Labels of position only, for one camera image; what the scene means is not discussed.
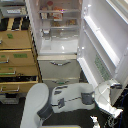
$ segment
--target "white refrigerator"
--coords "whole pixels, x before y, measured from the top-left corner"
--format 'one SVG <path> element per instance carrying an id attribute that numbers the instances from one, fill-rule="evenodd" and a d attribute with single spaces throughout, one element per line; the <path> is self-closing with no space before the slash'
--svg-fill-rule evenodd
<path id="1" fill-rule="evenodd" d="M 38 56 L 77 56 L 94 88 L 116 79 L 114 104 L 128 84 L 128 1 L 25 1 Z"/>

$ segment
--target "drawer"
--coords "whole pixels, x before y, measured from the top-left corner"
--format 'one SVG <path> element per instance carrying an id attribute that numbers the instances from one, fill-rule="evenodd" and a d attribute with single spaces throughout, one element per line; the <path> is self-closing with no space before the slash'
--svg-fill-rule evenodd
<path id="1" fill-rule="evenodd" d="M 80 66 L 76 60 L 39 60 L 42 79 L 79 78 Z"/>
<path id="2" fill-rule="evenodd" d="M 34 59 L 31 49 L 27 50 L 0 50 L 1 66 L 33 65 Z"/>
<path id="3" fill-rule="evenodd" d="M 24 31 L 0 32 L 0 49 L 24 49 L 31 48 L 29 34 Z"/>
<path id="4" fill-rule="evenodd" d="M 36 65 L 23 67 L 0 67 L 0 77 L 36 76 L 38 75 Z"/>
<path id="5" fill-rule="evenodd" d="M 25 93 L 36 83 L 38 83 L 38 79 L 27 82 L 2 82 L 0 83 L 0 93 Z"/>
<path id="6" fill-rule="evenodd" d="M 68 85 L 79 83 L 79 79 L 52 79 L 52 80 L 43 80 L 48 87 L 57 87 L 61 85 Z"/>

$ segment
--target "wooden cabinet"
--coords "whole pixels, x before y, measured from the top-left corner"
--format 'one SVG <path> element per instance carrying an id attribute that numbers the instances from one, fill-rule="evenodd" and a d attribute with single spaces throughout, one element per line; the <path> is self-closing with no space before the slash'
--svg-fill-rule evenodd
<path id="1" fill-rule="evenodd" d="M 11 31 L 12 21 L 0 32 L 0 93 L 26 93 L 40 79 L 37 55 L 30 29 Z"/>

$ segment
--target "freezer drawer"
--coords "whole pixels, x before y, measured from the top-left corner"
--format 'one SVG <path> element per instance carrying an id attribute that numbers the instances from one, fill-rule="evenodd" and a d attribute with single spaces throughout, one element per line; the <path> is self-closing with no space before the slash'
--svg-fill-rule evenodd
<path id="1" fill-rule="evenodd" d="M 76 60 L 39 60 L 42 79 L 79 78 L 80 66 Z"/>
<path id="2" fill-rule="evenodd" d="M 0 51 L 0 67 L 1 66 L 27 66 L 33 65 L 34 59 L 31 49 L 26 50 L 1 50 Z"/>
<path id="3" fill-rule="evenodd" d="M 0 49 L 31 48 L 28 31 L 0 32 Z"/>
<path id="4" fill-rule="evenodd" d="M 30 82 L 3 82 L 0 83 L 0 93 L 25 93 L 29 89 L 38 83 L 38 81 Z"/>
<path id="5" fill-rule="evenodd" d="M 68 85 L 79 83 L 79 78 L 76 79 L 50 79 L 50 80 L 43 80 L 48 87 L 57 87 L 61 85 Z"/>
<path id="6" fill-rule="evenodd" d="M 0 77 L 36 76 L 38 75 L 36 65 L 20 67 L 0 67 Z"/>
<path id="7" fill-rule="evenodd" d="M 25 6 L 0 7 L 4 17 L 24 17 L 27 15 Z"/>

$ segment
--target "open refrigerator door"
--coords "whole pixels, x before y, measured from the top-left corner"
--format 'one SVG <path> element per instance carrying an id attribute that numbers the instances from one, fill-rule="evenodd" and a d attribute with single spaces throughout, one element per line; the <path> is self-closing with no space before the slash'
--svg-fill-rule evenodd
<path id="1" fill-rule="evenodd" d="M 116 79 L 123 89 L 111 91 L 114 104 L 128 84 L 128 26 L 116 11 L 102 0 L 86 0 L 77 60 L 94 89 L 102 82 Z"/>

